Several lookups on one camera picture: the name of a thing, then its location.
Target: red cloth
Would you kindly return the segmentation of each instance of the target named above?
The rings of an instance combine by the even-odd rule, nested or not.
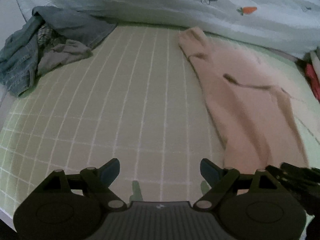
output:
[[[320,84],[319,79],[317,77],[317,74],[315,70],[313,69],[313,66],[311,64],[306,65],[305,69],[306,76],[310,78],[310,85],[311,90],[315,96],[316,99],[320,100]]]

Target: orange carrot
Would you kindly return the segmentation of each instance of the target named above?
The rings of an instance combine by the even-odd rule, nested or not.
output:
[[[243,14],[252,14],[256,10],[257,10],[257,7],[243,7],[242,13]]]

